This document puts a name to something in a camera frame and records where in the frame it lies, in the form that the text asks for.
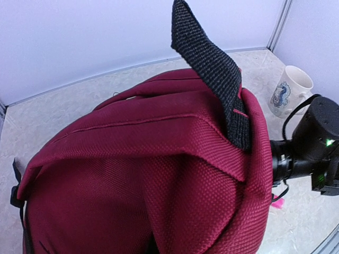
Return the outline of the red student backpack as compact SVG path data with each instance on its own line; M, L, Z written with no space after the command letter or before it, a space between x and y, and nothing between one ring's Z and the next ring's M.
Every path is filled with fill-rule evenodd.
M185 1L159 74L76 120L16 173L24 253L256 253L273 183L266 120Z

